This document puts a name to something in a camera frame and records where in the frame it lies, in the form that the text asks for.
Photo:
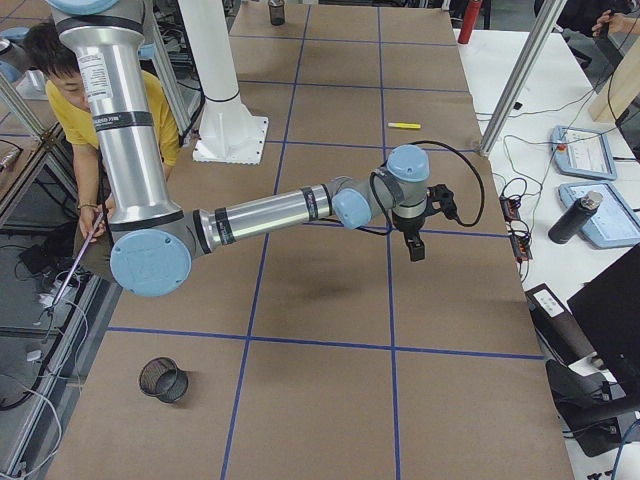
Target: black bottle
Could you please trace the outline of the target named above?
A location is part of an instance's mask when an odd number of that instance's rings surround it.
[[[598,192],[578,198],[549,229],[549,238],[555,243],[567,243],[595,215],[601,203],[602,194]]]
[[[284,23],[284,0],[269,0],[269,19],[271,25]]]

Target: black mesh cup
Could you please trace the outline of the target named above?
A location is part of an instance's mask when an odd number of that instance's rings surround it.
[[[176,362],[167,357],[154,358],[140,372],[140,390],[164,403],[177,402],[187,391],[189,378]]]

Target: label on robot arm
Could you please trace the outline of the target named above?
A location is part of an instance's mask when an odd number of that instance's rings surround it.
[[[78,57],[78,66],[84,82],[87,100],[93,102],[113,97],[107,66],[102,53]]]
[[[550,317],[558,316],[564,312],[564,308],[553,298],[548,290],[540,290],[534,293],[533,296]]]

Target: yellow shirt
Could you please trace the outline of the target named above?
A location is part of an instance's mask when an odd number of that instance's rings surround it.
[[[160,80],[148,72],[143,71],[144,86],[147,90],[149,109],[153,116],[153,128],[158,138],[158,147],[162,161],[174,166],[178,159],[178,127],[173,118],[167,99],[164,96]],[[47,82],[47,97],[53,113],[62,125],[69,143],[75,145],[92,145],[98,148],[98,136],[93,128],[91,113],[74,107],[65,99],[58,88]]]

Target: white table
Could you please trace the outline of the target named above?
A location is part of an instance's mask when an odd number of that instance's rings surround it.
[[[491,113],[494,110],[527,35],[521,32],[478,30],[473,32],[469,44],[459,45],[476,112]],[[561,35],[552,34],[518,98],[523,106],[512,115],[558,109],[580,99],[589,90],[591,84]],[[583,100],[557,112],[510,118],[489,156],[493,171],[505,177],[507,181],[520,176],[511,168],[504,149],[506,141],[515,168],[542,181],[550,162],[549,145],[531,145],[508,136],[521,137],[535,143],[548,142],[549,134],[556,125],[572,125],[598,131],[612,129],[612,124],[595,123],[591,120],[587,108],[594,99],[595,94],[587,95]],[[485,120],[489,118],[489,115],[478,115],[481,129],[486,127]],[[608,140],[615,157],[633,157],[617,130],[608,133]],[[633,208],[640,207],[640,166],[636,162],[616,162],[616,168],[616,188]],[[543,182],[544,188],[539,204],[536,206],[534,197],[525,197],[523,200],[520,215],[529,226],[533,225],[533,261],[529,262],[529,272],[523,282],[525,290],[546,283],[561,300],[566,301],[585,282],[590,281],[628,250],[596,249],[579,236],[572,238],[565,245],[557,245],[549,240],[547,231],[565,210],[556,187],[562,183],[578,181],[579,178],[558,173],[555,166],[551,165]],[[497,176],[495,182],[500,192],[504,182]],[[507,193],[521,193],[522,186],[523,183],[518,182]],[[537,185],[529,181],[528,191],[535,193]],[[585,372],[585,363],[578,362],[572,367],[579,372]],[[589,476],[598,473],[602,474],[601,478],[608,478],[604,472],[611,470],[615,450],[589,458],[583,454],[575,440],[567,440],[567,450],[576,479],[596,478]],[[640,478],[639,472],[640,444],[627,445],[624,448],[617,480],[637,480]]]

